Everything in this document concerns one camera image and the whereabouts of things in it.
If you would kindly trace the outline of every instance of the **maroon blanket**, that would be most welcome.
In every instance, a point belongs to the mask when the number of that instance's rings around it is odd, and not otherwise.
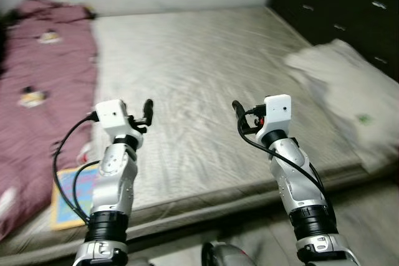
[[[50,204],[54,143],[90,111],[96,80],[96,46],[82,6],[27,0],[17,10],[22,19],[8,32],[0,80],[0,240]],[[40,43],[49,31],[59,40]],[[23,90],[46,99],[21,106]],[[89,139],[89,126],[77,130],[59,168],[76,167]]]

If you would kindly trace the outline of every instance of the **book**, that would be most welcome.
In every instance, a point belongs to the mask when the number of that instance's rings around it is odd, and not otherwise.
[[[94,179],[98,171],[97,167],[98,165],[95,164],[84,169],[79,174],[76,182],[77,199],[86,215],[90,214],[90,209],[92,207],[92,194]],[[57,172],[62,190],[64,190],[65,195],[73,204],[74,198],[72,197],[72,183],[74,182],[74,176],[79,168],[63,169]],[[55,186],[55,183],[52,189],[51,208],[50,227],[52,230],[62,230],[84,225],[83,220],[80,219],[80,217],[76,215],[63,200],[59,190]]]

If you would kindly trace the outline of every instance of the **gray mattress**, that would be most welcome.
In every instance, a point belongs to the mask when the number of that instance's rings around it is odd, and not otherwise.
[[[234,99],[248,108],[266,95],[291,95],[290,135],[326,185],[367,178],[349,144],[286,74],[283,56],[307,44],[270,10],[101,17],[94,29],[97,102],[121,98],[138,115],[145,99],[154,100],[153,126],[138,150],[128,238],[278,199],[266,156],[236,131]],[[93,136],[98,156],[108,138],[96,126]],[[73,254],[85,228],[52,232],[49,216],[48,208],[4,240],[0,265]]]

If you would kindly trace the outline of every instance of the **mattress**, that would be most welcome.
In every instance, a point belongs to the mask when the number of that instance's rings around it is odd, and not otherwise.
[[[266,155],[236,131],[235,99],[249,108],[266,95],[291,95],[290,136],[325,185],[367,178],[349,144],[286,73],[282,58],[307,43],[270,10],[100,17],[94,33],[100,54],[97,102],[120,98],[129,113],[140,116],[144,101],[154,101],[153,125],[137,152],[129,239],[278,200]],[[98,157],[109,144],[98,124],[93,144]],[[74,254],[85,228],[52,232],[49,216],[46,209],[7,238],[0,265]]]

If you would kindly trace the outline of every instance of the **white pillow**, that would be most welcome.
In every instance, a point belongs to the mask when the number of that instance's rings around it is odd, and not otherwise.
[[[285,58],[289,73],[325,109],[369,172],[398,158],[399,84],[341,40]]]

